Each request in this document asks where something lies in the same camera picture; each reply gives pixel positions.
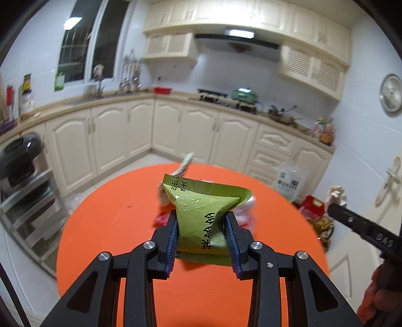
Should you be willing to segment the person's right hand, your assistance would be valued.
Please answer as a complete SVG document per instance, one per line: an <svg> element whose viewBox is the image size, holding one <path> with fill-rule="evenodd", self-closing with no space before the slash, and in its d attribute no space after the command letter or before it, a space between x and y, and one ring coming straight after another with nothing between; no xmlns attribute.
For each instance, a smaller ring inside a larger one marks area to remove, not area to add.
<svg viewBox="0 0 402 327"><path fill-rule="evenodd" d="M366 324L378 311L392 312L401 303L401 292L380 289L379 280L384 265L379 265L373 272L371 283L365 290L363 301L358 307L357 316Z"/></svg>

